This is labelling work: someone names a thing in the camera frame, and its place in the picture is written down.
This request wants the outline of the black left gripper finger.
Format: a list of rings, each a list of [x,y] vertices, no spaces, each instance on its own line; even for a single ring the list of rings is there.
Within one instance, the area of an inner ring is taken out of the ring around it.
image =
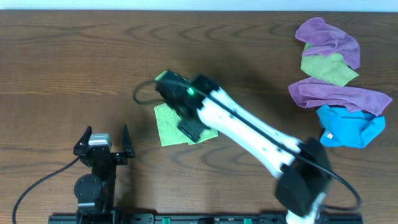
[[[83,152],[88,147],[88,142],[90,140],[91,134],[92,134],[92,127],[88,126],[82,137],[75,144],[74,152]]]
[[[132,142],[130,140],[127,124],[124,124],[124,127],[123,127],[122,147],[126,154],[134,154],[134,148],[133,148]]]

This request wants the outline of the light green microfiber cloth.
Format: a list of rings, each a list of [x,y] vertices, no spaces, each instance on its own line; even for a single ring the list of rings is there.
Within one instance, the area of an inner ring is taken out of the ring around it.
[[[201,103],[205,97],[201,95],[201,99],[198,100],[197,109],[201,108],[203,104]],[[174,110],[169,108],[166,102],[159,104],[154,107],[155,118],[157,121],[157,128],[159,132],[159,138],[161,146],[171,146],[176,144],[187,143],[189,145],[194,145],[201,143],[203,141],[218,137],[218,131],[215,129],[208,128],[200,135],[199,142],[193,142],[189,140],[181,131],[177,128],[177,122],[180,121],[180,117],[176,114]]]

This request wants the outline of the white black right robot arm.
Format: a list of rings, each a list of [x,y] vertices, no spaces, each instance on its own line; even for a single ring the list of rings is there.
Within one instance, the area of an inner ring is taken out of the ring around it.
[[[214,129],[252,154],[277,179],[276,199],[287,209],[287,223],[315,223],[331,176],[322,144],[286,135],[240,107],[211,79],[198,75],[190,81],[166,70],[156,79],[156,90],[180,117],[177,128],[198,142]]]

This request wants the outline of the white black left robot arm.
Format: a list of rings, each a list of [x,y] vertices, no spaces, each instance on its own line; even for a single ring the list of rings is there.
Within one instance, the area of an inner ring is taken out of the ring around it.
[[[127,125],[123,127],[123,152],[112,152],[109,134],[93,134],[91,126],[73,148],[74,155],[91,168],[91,173],[80,177],[74,193],[81,213],[106,213],[114,205],[117,166],[125,166],[135,157]]]

